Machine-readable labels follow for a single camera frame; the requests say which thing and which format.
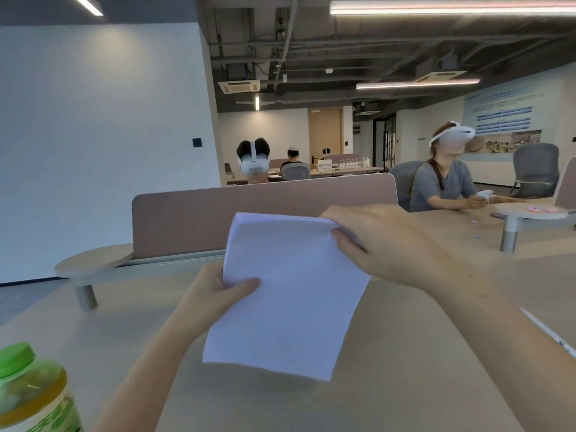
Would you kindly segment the person's left hand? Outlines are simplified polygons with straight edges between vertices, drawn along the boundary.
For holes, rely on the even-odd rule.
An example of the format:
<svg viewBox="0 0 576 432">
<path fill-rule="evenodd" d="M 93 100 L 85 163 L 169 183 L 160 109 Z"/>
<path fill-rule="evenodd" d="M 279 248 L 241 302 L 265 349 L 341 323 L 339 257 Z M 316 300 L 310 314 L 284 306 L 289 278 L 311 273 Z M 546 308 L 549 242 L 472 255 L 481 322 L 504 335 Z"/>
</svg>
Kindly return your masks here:
<svg viewBox="0 0 576 432">
<path fill-rule="evenodd" d="M 202 267 L 170 317 L 178 333 L 189 341 L 204 334 L 236 304 L 227 304 L 222 297 L 225 289 L 235 286 L 224 286 L 223 268 L 222 262 Z"/>
</svg>

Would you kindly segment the person's right hand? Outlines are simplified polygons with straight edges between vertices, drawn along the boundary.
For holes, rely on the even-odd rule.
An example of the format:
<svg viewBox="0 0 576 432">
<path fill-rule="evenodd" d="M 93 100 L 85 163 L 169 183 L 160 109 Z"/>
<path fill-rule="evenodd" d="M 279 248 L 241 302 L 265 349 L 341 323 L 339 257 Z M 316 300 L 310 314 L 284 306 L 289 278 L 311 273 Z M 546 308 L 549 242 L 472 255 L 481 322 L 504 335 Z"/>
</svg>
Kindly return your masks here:
<svg viewBox="0 0 576 432">
<path fill-rule="evenodd" d="M 333 205 L 321 218 L 352 232 L 369 252 L 347 256 L 365 273 L 427 293 L 451 281 L 449 255 L 397 205 Z"/>
</svg>

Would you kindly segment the white paper sheet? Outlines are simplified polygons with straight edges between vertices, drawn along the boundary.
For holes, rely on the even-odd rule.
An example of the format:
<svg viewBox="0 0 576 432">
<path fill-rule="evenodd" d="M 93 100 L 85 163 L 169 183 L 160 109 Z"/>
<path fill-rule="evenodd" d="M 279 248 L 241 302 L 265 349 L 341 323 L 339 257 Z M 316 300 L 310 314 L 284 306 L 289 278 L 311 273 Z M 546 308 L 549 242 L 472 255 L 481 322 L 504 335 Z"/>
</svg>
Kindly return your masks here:
<svg viewBox="0 0 576 432">
<path fill-rule="evenodd" d="M 371 276 L 352 263 L 321 217 L 235 214 L 222 284 L 260 286 L 209 330 L 204 363 L 328 382 Z"/>
</svg>

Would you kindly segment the person's left forearm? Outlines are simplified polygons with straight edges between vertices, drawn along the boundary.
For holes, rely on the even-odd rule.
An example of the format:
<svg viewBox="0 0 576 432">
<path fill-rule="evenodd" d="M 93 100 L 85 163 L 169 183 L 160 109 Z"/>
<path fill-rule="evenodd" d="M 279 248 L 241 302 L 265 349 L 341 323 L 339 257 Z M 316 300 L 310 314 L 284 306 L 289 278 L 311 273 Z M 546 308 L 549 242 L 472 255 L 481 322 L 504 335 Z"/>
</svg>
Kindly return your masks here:
<svg viewBox="0 0 576 432">
<path fill-rule="evenodd" d="M 208 313 L 175 311 L 133 364 L 90 432 L 155 432 L 187 350 L 215 320 Z"/>
</svg>

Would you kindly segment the person's right forearm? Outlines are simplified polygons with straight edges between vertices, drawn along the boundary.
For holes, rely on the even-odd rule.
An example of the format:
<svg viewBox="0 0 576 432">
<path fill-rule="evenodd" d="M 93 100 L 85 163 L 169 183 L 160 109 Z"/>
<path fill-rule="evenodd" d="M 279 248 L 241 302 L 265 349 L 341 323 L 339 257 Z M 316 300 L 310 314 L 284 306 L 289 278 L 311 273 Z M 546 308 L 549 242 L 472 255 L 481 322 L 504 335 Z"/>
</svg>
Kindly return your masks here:
<svg viewBox="0 0 576 432">
<path fill-rule="evenodd" d="M 421 286 L 457 327 L 525 432 L 576 432 L 576 358 L 484 275 L 442 247 Z"/>
</svg>

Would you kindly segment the grey office chair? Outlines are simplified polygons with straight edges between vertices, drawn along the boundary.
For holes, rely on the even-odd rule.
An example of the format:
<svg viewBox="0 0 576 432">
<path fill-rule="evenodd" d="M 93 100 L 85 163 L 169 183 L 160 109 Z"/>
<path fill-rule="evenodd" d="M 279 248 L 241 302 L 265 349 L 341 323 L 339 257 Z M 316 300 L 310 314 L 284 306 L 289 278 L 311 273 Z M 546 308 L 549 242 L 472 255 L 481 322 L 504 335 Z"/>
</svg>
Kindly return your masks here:
<svg viewBox="0 0 576 432">
<path fill-rule="evenodd" d="M 411 160 L 397 164 L 389 170 L 394 177 L 398 204 L 407 212 L 410 211 L 411 187 L 415 173 L 424 163 L 422 160 Z"/>
<path fill-rule="evenodd" d="M 559 173 L 559 148 L 551 143 L 526 143 L 513 154 L 515 181 L 509 196 L 517 199 L 554 195 Z"/>
<path fill-rule="evenodd" d="M 311 168 L 303 162 L 290 162 L 280 168 L 280 176 L 284 181 L 309 180 Z"/>
</svg>

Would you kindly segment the wooden door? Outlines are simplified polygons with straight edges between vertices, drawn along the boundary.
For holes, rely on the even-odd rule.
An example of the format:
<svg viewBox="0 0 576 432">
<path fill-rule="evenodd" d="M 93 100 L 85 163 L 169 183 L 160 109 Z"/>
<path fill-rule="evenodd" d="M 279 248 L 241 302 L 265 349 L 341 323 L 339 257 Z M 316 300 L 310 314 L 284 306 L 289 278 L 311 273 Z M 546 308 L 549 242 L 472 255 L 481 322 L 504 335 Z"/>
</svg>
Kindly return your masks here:
<svg viewBox="0 0 576 432">
<path fill-rule="evenodd" d="M 329 149 L 332 155 L 343 153 L 342 116 L 342 107 L 308 109 L 311 164 L 324 158 L 324 149 Z"/>
</svg>

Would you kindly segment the white headset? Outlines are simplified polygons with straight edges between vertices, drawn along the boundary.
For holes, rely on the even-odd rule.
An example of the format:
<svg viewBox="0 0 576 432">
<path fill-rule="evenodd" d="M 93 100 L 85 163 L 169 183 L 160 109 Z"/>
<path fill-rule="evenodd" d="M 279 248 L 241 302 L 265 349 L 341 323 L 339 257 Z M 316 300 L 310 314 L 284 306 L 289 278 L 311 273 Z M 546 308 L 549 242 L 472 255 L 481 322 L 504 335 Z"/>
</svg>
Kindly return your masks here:
<svg viewBox="0 0 576 432">
<path fill-rule="evenodd" d="M 269 155 L 265 152 L 258 153 L 256 142 L 245 141 L 238 148 L 243 153 L 238 158 L 240 170 L 243 174 L 267 174 L 269 172 Z"/>
<path fill-rule="evenodd" d="M 434 142 L 450 144 L 450 143 L 463 143 L 466 144 L 472 140 L 476 135 L 476 130 L 472 127 L 462 126 L 456 124 L 453 127 L 449 127 L 436 136 L 430 139 L 429 145 L 431 146 Z"/>
</svg>

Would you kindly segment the round beige side shelf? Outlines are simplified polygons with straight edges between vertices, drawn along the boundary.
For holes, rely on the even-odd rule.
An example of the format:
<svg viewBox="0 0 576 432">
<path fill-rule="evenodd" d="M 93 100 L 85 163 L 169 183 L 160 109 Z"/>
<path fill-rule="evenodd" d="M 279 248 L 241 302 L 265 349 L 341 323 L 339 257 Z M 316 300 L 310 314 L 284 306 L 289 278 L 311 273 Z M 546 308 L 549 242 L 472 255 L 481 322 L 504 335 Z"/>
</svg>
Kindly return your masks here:
<svg viewBox="0 0 576 432">
<path fill-rule="evenodd" d="M 89 278 L 131 261 L 133 244 L 98 247 L 75 254 L 57 263 L 55 275 L 68 279 L 74 286 L 78 304 L 83 311 L 92 311 L 98 303 Z"/>
<path fill-rule="evenodd" d="M 536 206 L 523 203 L 500 203 L 495 204 L 495 218 L 503 219 L 503 232 L 500 242 L 500 251 L 504 254 L 513 254 L 517 244 L 519 232 L 524 230 L 542 230 L 554 227 L 576 224 L 576 212 L 560 215 L 539 215 L 528 212 L 528 206 Z"/>
</svg>

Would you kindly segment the ceiling air conditioner unit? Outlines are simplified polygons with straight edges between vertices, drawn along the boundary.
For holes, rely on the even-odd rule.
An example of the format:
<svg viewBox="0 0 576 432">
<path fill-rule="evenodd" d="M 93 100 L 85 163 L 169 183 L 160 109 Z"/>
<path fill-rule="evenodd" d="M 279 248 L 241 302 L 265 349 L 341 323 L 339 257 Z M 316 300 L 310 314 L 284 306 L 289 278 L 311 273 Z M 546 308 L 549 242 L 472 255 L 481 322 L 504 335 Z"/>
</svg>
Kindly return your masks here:
<svg viewBox="0 0 576 432">
<path fill-rule="evenodd" d="M 413 83 L 442 83 L 449 80 L 458 79 L 465 73 L 467 73 L 467 71 L 431 71 L 413 80 Z"/>
<path fill-rule="evenodd" d="M 261 86 L 257 79 L 220 81 L 218 85 L 224 94 L 258 93 Z"/>
</svg>

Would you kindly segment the white pen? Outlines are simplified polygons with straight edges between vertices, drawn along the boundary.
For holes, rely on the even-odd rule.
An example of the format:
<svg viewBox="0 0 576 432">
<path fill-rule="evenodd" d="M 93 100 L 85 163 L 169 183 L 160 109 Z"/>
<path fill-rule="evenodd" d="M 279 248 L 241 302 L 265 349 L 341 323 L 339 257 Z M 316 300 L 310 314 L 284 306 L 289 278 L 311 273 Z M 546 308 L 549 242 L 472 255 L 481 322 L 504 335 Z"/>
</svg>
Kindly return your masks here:
<svg viewBox="0 0 576 432">
<path fill-rule="evenodd" d="M 532 323 L 538 326 L 542 331 L 544 331 L 547 335 L 549 335 L 554 341 L 556 341 L 559 345 L 561 345 L 565 351 L 570 354 L 572 357 L 576 358 L 576 348 L 573 348 L 571 345 L 565 342 L 558 334 L 556 334 L 553 330 L 551 330 L 548 326 L 543 324 L 539 319 L 537 319 L 533 314 L 525 310 L 524 308 L 520 308 L 524 315 L 526 315 Z"/>
</svg>

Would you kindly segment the green-capped yellow drink bottle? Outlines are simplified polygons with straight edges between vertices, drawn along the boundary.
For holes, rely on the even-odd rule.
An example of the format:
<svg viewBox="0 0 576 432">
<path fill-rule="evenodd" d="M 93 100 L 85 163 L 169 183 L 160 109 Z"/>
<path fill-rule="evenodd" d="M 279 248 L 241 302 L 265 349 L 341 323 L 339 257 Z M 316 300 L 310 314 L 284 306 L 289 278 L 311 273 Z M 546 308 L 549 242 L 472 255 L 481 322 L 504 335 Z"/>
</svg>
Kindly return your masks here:
<svg viewBox="0 0 576 432">
<path fill-rule="evenodd" d="M 0 432 L 85 432 L 66 369 L 27 342 L 0 349 Z"/>
</svg>

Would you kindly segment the blue wall poster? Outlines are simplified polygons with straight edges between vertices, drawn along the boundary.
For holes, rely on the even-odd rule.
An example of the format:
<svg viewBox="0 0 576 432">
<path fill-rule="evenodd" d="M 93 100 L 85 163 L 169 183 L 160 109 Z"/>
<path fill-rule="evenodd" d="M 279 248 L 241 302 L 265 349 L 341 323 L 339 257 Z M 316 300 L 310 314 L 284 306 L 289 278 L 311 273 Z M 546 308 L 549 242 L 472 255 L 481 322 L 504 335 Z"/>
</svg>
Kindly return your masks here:
<svg viewBox="0 0 576 432">
<path fill-rule="evenodd" d="M 465 149 L 471 160 L 510 155 L 542 142 L 549 87 L 541 78 L 514 80 L 467 95 L 463 125 L 475 130 Z"/>
</svg>

